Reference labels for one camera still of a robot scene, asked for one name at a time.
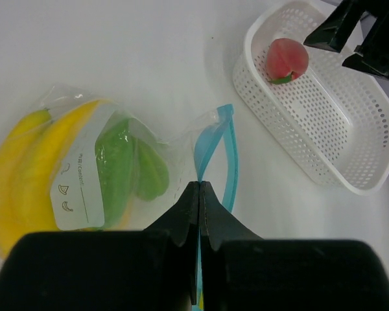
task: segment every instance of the white surface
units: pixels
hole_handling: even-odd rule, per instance
[[[232,86],[246,31],[275,2],[0,1],[0,141],[55,82],[125,101],[159,135],[232,102],[239,219],[265,238],[364,240],[389,273],[389,182],[368,198],[314,184]],[[220,194],[224,167],[215,157],[206,176]]]
[[[282,86],[265,71],[275,39],[303,42],[326,18],[304,1],[267,10],[246,34],[233,84],[315,183],[369,195],[389,175],[389,98],[373,77],[342,67],[353,52],[307,48],[307,72]]]

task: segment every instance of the label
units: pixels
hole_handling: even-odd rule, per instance
[[[51,187],[53,213],[61,230],[104,225],[95,142],[115,110],[113,104],[99,106],[62,160]]]

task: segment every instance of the clear plastic bag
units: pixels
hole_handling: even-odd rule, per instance
[[[225,138],[233,205],[237,153],[233,108],[205,113],[159,139],[124,105],[57,85],[0,147],[0,260],[37,231],[144,229],[201,180]]]

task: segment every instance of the perforated basket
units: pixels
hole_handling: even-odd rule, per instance
[[[366,195],[389,174],[389,99],[372,77],[341,66],[351,50],[307,48],[307,72],[288,84],[270,84],[265,72],[266,52],[275,39],[303,42],[325,19],[303,1],[265,12],[246,34],[233,83],[313,181]]]

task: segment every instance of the banana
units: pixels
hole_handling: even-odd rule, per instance
[[[0,257],[29,231],[16,220],[10,201],[11,181],[21,158],[50,125],[47,110],[39,110],[23,117],[8,134],[0,147]]]
[[[67,211],[67,212],[73,212],[73,209],[70,209],[68,206],[67,206],[67,202],[63,202],[62,203],[62,208]]]
[[[61,160],[102,100],[79,106],[50,125],[23,156],[16,170],[12,200],[14,214],[31,231],[58,230],[50,188]]]

